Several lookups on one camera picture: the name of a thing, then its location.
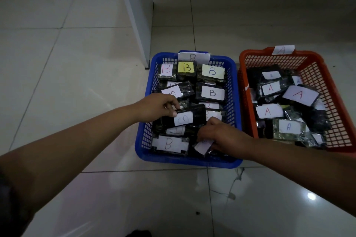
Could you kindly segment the person's right hand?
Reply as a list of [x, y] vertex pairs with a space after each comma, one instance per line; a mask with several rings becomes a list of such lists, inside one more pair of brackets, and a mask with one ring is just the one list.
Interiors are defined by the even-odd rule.
[[234, 158], [255, 160], [253, 155], [256, 139], [222, 121], [219, 136], [214, 149]]

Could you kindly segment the blue plastic basket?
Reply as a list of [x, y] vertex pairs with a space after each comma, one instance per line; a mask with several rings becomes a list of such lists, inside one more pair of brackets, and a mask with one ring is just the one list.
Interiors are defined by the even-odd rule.
[[[153, 56], [149, 65], [149, 77], [146, 86], [145, 96], [151, 94], [158, 87], [157, 73], [160, 71], [160, 64], [176, 64], [178, 53], [160, 52]], [[230, 125], [242, 129], [242, 118], [240, 111], [240, 99], [238, 91], [237, 68], [233, 59], [227, 56], [211, 55], [209, 64], [225, 68], [227, 73], [227, 82], [225, 91], [227, 102], [224, 110], [227, 113], [226, 121]], [[140, 159], [148, 162], [183, 164], [199, 167], [214, 168], [237, 168], [243, 162], [242, 159], [221, 158], [221, 157], [192, 157], [192, 156], [175, 156], [169, 154], [153, 154], [150, 150], [152, 147], [152, 123], [139, 123], [135, 151]]]

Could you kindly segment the white furniture panel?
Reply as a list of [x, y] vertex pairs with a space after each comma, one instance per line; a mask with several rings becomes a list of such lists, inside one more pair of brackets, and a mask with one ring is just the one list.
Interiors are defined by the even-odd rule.
[[141, 61], [145, 69], [149, 69], [154, 2], [153, 0], [124, 0], [124, 2], [136, 36]]

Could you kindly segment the person's left hand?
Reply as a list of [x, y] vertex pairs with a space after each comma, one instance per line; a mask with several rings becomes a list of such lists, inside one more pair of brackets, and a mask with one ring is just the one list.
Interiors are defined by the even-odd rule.
[[163, 96], [171, 94], [153, 93], [132, 105], [137, 122], [153, 122], [163, 116], [175, 117], [176, 113], [164, 113]]

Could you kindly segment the person's left forearm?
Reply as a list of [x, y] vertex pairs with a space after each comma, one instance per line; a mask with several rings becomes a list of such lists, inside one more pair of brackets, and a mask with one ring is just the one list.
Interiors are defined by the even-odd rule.
[[35, 214], [135, 122], [127, 105], [0, 156], [0, 237], [20, 237]]

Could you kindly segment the pile of black packets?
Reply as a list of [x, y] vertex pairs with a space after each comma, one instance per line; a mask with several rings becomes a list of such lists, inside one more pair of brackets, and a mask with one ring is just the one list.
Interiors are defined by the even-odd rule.
[[278, 64], [247, 68], [258, 138], [327, 149], [332, 125], [321, 94], [300, 72]]
[[[155, 93], [171, 94], [176, 97], [180, 109], [203, 104], [206, 120], [216, 117], [226, 121], [224, 110], [226, 91], [223, 87], [226, 73], [223, 67], [178, 61], [176, 64], [160, 64], [157, 73], [158, 87]], [[161, 130], [152, 125], [153, 139], [151, 151], [159, 154], [188, 156], [189, 137], [197, 135], [204, 125], [186, 125]]]

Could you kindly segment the black packet white label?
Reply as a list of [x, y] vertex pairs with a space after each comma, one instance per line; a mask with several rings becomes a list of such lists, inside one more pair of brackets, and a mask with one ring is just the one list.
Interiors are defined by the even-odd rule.
[[206, 124], [206, 107], [203, 104], [189, 106], [184, 109], [175, 110], [176, 116], [163, 116], [154, 121], [154, 124], [161, 130], [186, 125], [204, 125]]
[[197, 141], [197, 135], [190, 136], [188, 156], [195, 158], [223, 157], [223, 153], [217, 149], [214, 149], [214, 146], [216, 145], [216, 141]]

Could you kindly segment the orange plastic basket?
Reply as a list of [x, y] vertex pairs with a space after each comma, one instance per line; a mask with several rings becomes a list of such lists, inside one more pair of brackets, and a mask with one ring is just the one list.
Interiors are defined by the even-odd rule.
[[294, 50], [287, 55], [274, 55], [273, 51], [274, 47], [244, 50], [239, 56], [238, 90], [243, 132], [258, 138], [247, 68], [278, 64], [283, 69], [296, 69], [302, 82], [320, 93], [332, 125], [326, 133], [327, 150], [356, 157], [356, 128], [322, 56], [313, 51]]

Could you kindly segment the white paper basket tag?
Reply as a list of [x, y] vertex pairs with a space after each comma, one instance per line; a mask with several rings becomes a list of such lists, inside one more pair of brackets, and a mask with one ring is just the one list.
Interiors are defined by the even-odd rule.
[[188, 52], [181, 51], [178, 53], [178, 61], [191, 61], [197, 64], [208, 65], [210, 62], [211, 54], [205, 52]]
[[291, 55], [294, 51], [294, 45], [278, 45], [274, 47], [272, 55]]

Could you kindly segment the person's right forearm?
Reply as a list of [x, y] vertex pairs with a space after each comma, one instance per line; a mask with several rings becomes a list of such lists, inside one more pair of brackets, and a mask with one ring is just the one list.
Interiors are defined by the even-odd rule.
[[248, 158], [356, 217], [356, 158], [251, 138]]

